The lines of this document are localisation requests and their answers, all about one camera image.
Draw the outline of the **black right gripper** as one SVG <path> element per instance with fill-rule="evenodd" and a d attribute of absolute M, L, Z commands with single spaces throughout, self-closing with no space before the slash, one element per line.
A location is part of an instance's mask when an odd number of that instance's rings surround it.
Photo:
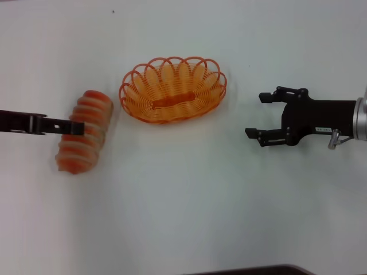
<path fill-rule="evenodd" d="M 261 103 L 287 103 L 282 113 L 282 129 L 246 128 L 249 139 L 261 147 L 297 145 L 307 135 L 331 135 L 337 129 L 341 136 L 353 137 L 355 100 L 314 100 L 306 88 L 278 86 L 273 93 L 259 94 Z"/>

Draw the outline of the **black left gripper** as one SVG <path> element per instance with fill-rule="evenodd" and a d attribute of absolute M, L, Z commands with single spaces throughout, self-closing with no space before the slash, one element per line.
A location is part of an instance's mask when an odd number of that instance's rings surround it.
<path fill-rule="evenodd" d="M 84 135 L 85 124 L 71 120 L 47 118 L 39 113 L 26 113 L 1 110 L 1 132 L 26 133 L 43 135 L 55 133 L 60 135 Z"/>

